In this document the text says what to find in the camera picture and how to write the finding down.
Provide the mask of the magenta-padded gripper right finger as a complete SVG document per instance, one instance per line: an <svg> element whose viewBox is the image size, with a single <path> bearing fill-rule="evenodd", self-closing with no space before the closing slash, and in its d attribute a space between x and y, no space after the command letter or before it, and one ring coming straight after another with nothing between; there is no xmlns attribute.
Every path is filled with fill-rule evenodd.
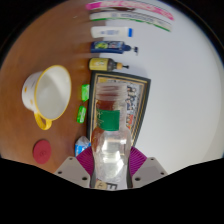
<svg viewBox="0 0 224 224"><path fill-rule="evenodd" d="M131 148L127 172L128 188L140 188L167 175L155 157L146 157L137 148Z"/></svg>

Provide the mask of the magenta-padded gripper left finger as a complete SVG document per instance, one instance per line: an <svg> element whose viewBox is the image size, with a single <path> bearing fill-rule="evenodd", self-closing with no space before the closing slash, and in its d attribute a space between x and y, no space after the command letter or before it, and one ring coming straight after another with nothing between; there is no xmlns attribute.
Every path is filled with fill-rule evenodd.
<svg viewBox="0 0 224 224"><path fill-rule="evenodd" d="M77 157L69 156L54 174L78 186L92 188L95 184L92 149L88 147Z"/></svg>

